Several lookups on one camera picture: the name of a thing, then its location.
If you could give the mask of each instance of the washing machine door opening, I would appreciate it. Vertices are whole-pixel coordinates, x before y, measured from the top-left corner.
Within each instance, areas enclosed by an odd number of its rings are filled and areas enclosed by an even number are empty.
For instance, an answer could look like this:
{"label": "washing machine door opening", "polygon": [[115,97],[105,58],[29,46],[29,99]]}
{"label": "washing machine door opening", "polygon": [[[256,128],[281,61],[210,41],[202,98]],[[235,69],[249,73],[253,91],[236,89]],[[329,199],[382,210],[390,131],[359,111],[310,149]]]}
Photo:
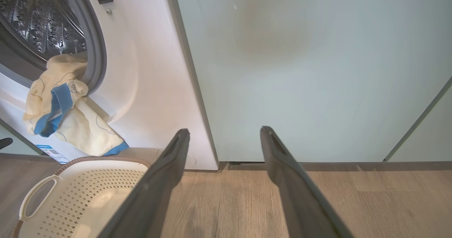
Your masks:
{"label": "washing machine door opening", "polygon": [[89,0],[0,0],[0,72],[30,87],[60,54],[87,52],[82,78],[92,92],[102,82],[106,51]]}

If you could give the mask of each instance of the wooden floor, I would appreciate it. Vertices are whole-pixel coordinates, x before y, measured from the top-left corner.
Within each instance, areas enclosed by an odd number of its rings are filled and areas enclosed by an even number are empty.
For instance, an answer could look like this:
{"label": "wooden floor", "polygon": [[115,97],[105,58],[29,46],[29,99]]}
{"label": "wooden floor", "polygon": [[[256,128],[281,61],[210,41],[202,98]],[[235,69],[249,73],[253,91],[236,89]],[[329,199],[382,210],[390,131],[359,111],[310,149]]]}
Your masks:
{"label": "wooden floor", "polygon": [[[452,237],[452,171],[387,167],[307,170],[314,170],[309,175],[356,237]],[[13,229],[29,189],[57,168],[49,160],[0,155],[0,237]],[[279,192],[266,172],[232,169],[237,167],[185,172],[171,195],[162,236],[287,237]]]}

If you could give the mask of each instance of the laundry basket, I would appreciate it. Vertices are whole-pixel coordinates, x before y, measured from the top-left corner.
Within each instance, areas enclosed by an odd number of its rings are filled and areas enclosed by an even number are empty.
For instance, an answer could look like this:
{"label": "laundry basket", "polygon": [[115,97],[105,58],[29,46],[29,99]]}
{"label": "laundry basket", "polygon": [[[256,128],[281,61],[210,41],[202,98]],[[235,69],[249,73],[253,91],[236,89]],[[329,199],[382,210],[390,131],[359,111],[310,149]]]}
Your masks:
{"label": "laundry basket", "polygon": [[[13,238],[95,238],[150,167],[144,159],[87,156],[61,166],[25,196]],[[25,210],[45,183],[54,184],[36,210]]]}

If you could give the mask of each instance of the blue cuff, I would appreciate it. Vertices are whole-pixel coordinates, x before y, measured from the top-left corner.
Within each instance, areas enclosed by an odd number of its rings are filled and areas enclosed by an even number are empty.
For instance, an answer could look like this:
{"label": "blue cuff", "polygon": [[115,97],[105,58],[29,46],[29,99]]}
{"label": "blue cuff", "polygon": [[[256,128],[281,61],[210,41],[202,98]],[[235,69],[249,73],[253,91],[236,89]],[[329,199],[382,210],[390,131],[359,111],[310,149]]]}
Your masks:
{"label": "blue cuff", "polygon": [[[52,94],[52,106],[50,108],[50,113],[44,114],[37,122],[34,128],[34,133],[42,137],[48,138],[50,135],[55,133],[64,115],[73,106],[71,91],[67,84],[60,85],[53,88]],[[61,111],[61,114],[54,119],[50,119],[57,112]]]}
{"label": "blue cuff", "polygon": [[120,151],[125,150],[127,148],[129,148],[129,145],[127,145],[127,143],[125,141],[123,141],[120,145],[118,145],[115,148],[107,151],[107,153],[105,153],[104,156],[116,155],[116,154],[120,153]]}

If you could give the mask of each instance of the front-loading washing machine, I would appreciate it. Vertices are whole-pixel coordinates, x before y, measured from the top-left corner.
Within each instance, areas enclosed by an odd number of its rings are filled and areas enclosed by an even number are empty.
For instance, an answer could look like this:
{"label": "front-loading washing machine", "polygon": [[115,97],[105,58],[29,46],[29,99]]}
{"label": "front-loading washing machine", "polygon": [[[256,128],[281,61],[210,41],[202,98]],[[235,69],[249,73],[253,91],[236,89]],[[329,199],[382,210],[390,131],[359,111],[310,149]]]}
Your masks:
{"label": "front-loading washing machine", "polygon": [[155,161],[186,127],[185,167],[218,169],[168,0],[0,0],[0,13],[0,119],[27,140],[61,163],[87,156],[55,135],[29,135],[22,121],[46,61],[87,52],[87,103],[129,145],[120,155]]}

